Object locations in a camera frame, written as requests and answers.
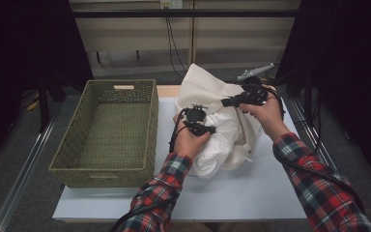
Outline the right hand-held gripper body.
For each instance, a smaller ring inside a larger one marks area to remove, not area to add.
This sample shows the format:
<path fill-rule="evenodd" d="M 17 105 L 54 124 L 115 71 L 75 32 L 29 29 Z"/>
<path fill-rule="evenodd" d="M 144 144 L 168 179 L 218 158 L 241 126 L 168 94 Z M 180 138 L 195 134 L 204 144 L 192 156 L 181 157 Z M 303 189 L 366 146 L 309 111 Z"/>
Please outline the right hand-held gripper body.
<path fill-rule="evenodd" d="M 233 105 L 239 106 L 241 103 L 262 105 L 268 99 L 270 89 L 262 84 L 258 74 L 265 73 L 273 67 L 274 63 L 270 63 L 263 67 L 245 70 L 239 75 L 237 80 L 241 84 L 243 91 L 231 98 Z"/>

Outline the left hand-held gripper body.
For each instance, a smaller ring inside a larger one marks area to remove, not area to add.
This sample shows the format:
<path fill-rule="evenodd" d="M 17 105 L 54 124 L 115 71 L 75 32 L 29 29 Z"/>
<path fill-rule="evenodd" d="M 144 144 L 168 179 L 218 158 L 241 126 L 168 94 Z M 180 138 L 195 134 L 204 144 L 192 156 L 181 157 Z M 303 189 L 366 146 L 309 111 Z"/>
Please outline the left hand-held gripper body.
<path fill-rule="evenodd" d="M 206 106 L 197 103 L 194 103 L 192 108 L 185 108 L 184 123 L 204 125 L 207 116 L 205 109 Z"/>

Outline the cream cloth with print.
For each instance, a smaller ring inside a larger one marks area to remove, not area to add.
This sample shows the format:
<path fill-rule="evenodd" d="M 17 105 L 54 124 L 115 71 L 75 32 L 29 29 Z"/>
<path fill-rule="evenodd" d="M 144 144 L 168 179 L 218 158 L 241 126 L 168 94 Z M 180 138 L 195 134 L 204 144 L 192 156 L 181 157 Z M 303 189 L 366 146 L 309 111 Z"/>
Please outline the cream cloth with print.
<path fill-rule="evenodd" d="M 197 103 L 206 106 L 205 112 L 208 116 L 217 112 L 220 108 L 225 108 L 222 106 L 221 100 L 234 97 L 242 91 L 243 88 L 240 85 L 227 84 L 204 69 L 192 64 L 178 92 L 175 103 L 176 112 L 179 113 L 184 108 L 192 108 L 192 105 Z M 245 126 L 245 129 L 252 129 L 253 131 L 249 138 L 253 142 L 252 157 L 261 125 L 254 117 L 243 113 L 237 107 L 234 108 L 238 109 L 243 114 L 243 118 L 250 123 L 250 126 Z"/>

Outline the green woven basket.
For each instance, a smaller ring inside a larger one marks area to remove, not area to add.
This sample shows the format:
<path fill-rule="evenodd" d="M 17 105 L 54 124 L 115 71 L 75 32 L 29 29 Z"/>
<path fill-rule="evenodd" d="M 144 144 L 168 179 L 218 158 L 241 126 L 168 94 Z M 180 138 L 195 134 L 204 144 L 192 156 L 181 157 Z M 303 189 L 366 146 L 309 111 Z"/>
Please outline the green woven basket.
<path fill-rule="evenodd" d="M 154 80 L 90 80 L 49 170 L 69 188 L 137 188 L 154 175 L 157 123 Z"/>

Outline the person's left hand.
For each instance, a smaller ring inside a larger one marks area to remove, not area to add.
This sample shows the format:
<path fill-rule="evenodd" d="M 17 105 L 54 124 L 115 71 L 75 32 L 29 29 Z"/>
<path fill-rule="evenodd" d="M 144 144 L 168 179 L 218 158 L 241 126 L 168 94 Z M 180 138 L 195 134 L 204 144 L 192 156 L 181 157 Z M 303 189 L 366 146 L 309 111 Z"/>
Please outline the person's left hand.
<path fill-rule="evenodd" d="M 177 123 L 173 152 L 193 160 L 209 141 L 211 134 L 206 132 L 203 135 L 195 136 L 184 124 L 179 114 L 173 117 L 173 121 Z"/>

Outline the person's right hand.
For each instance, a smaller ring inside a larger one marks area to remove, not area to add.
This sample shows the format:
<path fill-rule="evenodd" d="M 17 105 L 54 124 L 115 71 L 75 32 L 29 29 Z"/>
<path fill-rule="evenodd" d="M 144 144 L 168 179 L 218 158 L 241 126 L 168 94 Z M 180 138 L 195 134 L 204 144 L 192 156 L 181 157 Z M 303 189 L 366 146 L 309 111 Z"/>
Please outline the person's right hand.
<path fill-rule="evenodd" d="M 272 141 L 290 132 L 283 122 L 278 98 L 272 93 L 268 93 L 268 99 L 263 105 L 241 103 L 239 108 L 256 118 Z"/>

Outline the white table board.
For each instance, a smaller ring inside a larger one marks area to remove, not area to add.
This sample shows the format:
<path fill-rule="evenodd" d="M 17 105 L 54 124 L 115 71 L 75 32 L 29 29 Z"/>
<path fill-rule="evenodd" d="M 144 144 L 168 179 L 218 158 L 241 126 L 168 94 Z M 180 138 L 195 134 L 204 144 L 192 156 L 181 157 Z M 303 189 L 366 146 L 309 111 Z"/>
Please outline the white table board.
<path fill-rule="evenodd" d="M 53 218 L 65 222 L 113 222 L 128 212 L 135 188 L 64 188 Z M 212 178 L 185 178 L 174 221 L 304 219 L 305 213 L 272 142 L 258 130 L 252 160 Z"/>

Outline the dark curtain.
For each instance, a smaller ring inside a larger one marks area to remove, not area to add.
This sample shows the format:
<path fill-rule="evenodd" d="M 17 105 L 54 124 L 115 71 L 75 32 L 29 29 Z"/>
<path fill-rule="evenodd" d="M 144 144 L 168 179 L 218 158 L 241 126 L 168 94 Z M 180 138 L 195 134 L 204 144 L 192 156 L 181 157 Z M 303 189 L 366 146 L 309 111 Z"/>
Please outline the dark curtain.
<path fill-rule="evenodd" d="M 276 77 L 317 88 L 371 165 L 371 0 L 300 0 Z"/>
<path fill-rule="evenodd" d="M 25 91 L 61 102 L 64 85 L 81 91 L 92 78 L 70 0 L 0 0 L 0 144 Z"/>

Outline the black metal stand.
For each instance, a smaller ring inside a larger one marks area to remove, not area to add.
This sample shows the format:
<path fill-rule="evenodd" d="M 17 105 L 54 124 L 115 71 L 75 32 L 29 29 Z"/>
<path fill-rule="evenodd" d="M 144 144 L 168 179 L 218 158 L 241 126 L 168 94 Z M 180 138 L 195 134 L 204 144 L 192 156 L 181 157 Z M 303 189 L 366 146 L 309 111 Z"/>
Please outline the black metal stand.
<path fill-rule="evenodd" d="M 47 91 L 44 82 L 44 75 L 42 74 L 39 79 L 39 103 L 40 103 L 40 112 L 41 112 L 41 128 L 40 132 L 43 132 L 48 123 L 49 123 L 49 109 L 47 102 Z"/>

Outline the white wall power outlet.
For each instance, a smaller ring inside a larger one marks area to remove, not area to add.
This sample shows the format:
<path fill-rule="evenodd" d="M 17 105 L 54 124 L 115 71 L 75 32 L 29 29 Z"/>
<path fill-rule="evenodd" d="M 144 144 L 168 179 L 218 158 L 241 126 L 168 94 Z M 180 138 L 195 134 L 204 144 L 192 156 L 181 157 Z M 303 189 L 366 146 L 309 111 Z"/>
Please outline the white wall power outlet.
<path fill-rule="evenodd" d="M 159 0 L 162 9 L 175 9 L 179 10 L 184 7 L 183 0 Z"/>

